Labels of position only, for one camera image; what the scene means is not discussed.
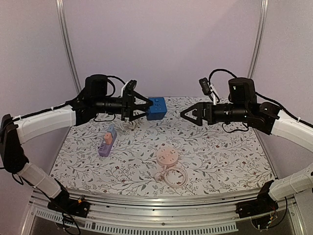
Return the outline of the dark blue cube socket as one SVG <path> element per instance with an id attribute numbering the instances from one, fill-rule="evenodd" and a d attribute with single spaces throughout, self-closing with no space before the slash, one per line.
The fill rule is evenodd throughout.
<path id="1" fill-rule="evenodd" d="M 147 120 L 162 120 L 167 113 L 165 98 L 150 97 L 149 100 L 153 102 L 153 105 L 149 107 Z"/>

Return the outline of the light blue plug adapter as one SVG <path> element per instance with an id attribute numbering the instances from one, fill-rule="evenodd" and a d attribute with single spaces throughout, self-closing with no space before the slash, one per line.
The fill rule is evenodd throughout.
<path id="1" fill-rule="evenodd" d="M 116 130 L 115 130 L 114 125 L 113 125 L 113 124 L 111 124 L 111 125 L 109 125 L 109 126 L 108 126 L 108 128 L 107 128 L 107 132 L 111 133 L 113 136 L 115 135 Z"/>

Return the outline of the pink plug adapter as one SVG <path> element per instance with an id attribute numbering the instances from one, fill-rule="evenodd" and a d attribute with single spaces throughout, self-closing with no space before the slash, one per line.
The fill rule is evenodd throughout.
<path id="1" fill-rule="evenodd" d="M 113 136 L 111 132 L 107 132 L 104 136 L 105 144 L 110 145 L 113 141 Z"/>

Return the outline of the pink round power socket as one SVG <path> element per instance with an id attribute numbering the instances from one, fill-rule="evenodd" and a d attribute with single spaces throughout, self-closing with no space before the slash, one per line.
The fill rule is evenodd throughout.
<path id="1" fill-rule="evenodd" d="M 156 162 L 160 166 L 172 167 L 177 164 L 178 160 L 179 154 L 177 150 L 172 147 L 161 148 L 156 153 Z"/>

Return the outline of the purple power strip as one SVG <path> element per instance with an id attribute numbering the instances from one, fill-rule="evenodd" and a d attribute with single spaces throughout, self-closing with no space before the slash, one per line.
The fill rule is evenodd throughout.
<path id="1" fill-rule="evenodd" d="M 110 152 L 111 152 L 113 144 L 116 140 L 116 137 L 117 137 L 117 133 L 115 133 L 115 135 L 113 136 L 113 141 L 110 145 L 105 144 L 105 141 L 103 139 L 102 143 L 100 144 L 100 146 L 98 148 L 98 154 L 101 157 L 108 157 L 110 155 Z"/>

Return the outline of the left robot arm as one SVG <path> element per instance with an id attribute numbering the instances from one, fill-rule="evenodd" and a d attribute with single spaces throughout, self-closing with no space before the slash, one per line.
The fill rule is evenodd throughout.
<path id="1" fill-rule="evenodd" d="M 121 96 L 108 94 L 112 76 L 94 74 L 85 79 L 85 86 L 72 100 L 23 116 L 3 116 L 0 126 L 0 156 L 3 169 L 18 175 L 33 187 L 54 199 L 61 212 L 69 212 L 73 203 L 67 190 L 41 168 L 29 161 L 22 145 L 52 131 L 79 126 L 98 114 L 120 115 L 121 120 L 133 121 L 146 116 L 153 102 L 135 91 L 137 81 L 130 80 L 122 87 Z"/>

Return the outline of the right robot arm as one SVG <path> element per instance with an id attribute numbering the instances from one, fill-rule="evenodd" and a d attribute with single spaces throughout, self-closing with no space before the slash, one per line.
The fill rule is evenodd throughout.
<path id="1" fill-rule="evenodd" d="M 266 98 L 258 103 L 259 93 L 255 91 L 252 79 L 237 77 L 228 82 L 229 102 L 198 102 L 181 111 L 180 116 L 195 125 L 203 121 L 209 125 L 242 122 L 247 127 L 259 130 L 267 135 L 289 140 L 309 151 L 313 150 L 313 128 L 300 118 L 292 116 L 279 102 Z M 256 213 L 264 213 L 272 202 L 286 196 L 300 193 L 313 187 L 313 166 L 310 164 L 290 176 L 266 183 L 253 202 Z"/>

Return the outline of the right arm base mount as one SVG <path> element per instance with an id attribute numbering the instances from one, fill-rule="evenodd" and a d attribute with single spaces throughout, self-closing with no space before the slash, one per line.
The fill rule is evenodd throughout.
<path id="1" fill-rule="evenodd" d="M 239 202 L 236 204 L 236 214 L 240 218 L 255 216 L 278 209 L 277 201 L 269 195 L 269 188 L 274 181 L 266 182 L 260 189 L 256 199 Z"/>

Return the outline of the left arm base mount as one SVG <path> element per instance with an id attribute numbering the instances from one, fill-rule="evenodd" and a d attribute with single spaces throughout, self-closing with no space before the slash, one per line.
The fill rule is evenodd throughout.
<path id="1" fill-rule="evenodd" d="M 47 208 L 86 218 L 89 213 L 90 203 L 85 200 L 84 195 L 81 195 L 78 199 L 71 199 L 69 192 L 62 187 L 61 192 L 55 198 L 50 198 Z"/>

